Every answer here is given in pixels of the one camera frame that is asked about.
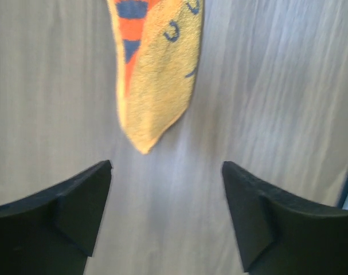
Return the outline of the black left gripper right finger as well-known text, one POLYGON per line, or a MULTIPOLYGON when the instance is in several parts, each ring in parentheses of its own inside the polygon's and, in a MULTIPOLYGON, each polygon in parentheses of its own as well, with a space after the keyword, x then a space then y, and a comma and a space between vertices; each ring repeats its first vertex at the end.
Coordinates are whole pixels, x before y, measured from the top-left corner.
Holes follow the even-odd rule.
POLYGON ((249 274, 348 274, 348 210, 301 198, 225 161, 222 178, 249 274))

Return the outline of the orange towel with blue spots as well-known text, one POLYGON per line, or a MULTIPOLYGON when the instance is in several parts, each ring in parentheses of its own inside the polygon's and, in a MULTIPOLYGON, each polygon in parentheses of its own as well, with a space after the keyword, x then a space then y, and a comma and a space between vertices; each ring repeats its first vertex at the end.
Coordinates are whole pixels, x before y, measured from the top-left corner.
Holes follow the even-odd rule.
POLYGON ((108 1, 121 129, 147 154, 187 110, 198 69, 203 1, 108 1))

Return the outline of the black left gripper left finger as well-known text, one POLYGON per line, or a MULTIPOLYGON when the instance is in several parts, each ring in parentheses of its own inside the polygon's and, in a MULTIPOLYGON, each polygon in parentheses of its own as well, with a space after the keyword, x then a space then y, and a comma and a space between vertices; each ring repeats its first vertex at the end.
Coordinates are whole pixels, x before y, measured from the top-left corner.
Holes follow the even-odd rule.
POLYGON ((112 164, 0 205, 0 274, 83 274, 107 202, 112 164))

